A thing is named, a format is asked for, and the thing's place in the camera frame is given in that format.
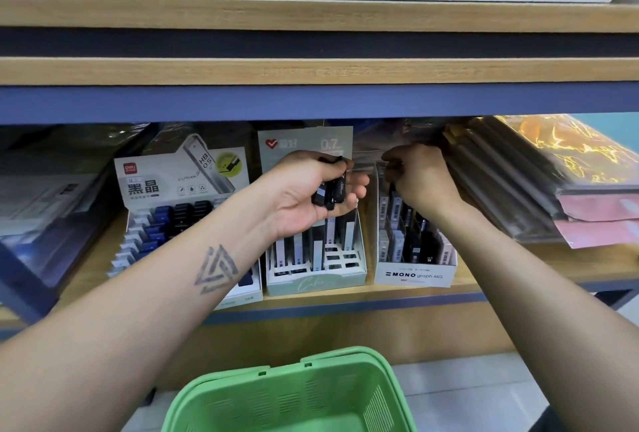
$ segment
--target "green shopping basket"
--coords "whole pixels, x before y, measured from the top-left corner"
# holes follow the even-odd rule
[[[203,375],[175,397],[162,432],[417,432],[388,362],[352,347],[276,368]]]

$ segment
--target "tile floor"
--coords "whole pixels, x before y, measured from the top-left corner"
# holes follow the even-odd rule
[[[620,313],[639,325],[639,298]],[[517,353],[393,367],[420,432],[525,432],[547,401]],[[156,395],[123,432],[159,432],[177,392]]]

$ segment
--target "person's right hand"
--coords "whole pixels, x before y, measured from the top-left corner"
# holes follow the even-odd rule
[[[442,151],[435,146],[396,146],[381,156],[388,161],[385,178],[411,207],[428,220],[439,209],[462,202],[446,167]]]

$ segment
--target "tattooed forearm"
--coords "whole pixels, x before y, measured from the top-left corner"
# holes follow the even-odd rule
[[[207,294],[227,286],[237,274],[238,268],[226,249],[221,245],[217,250],[209,247],[195,285],[202,287],[200,294]]]

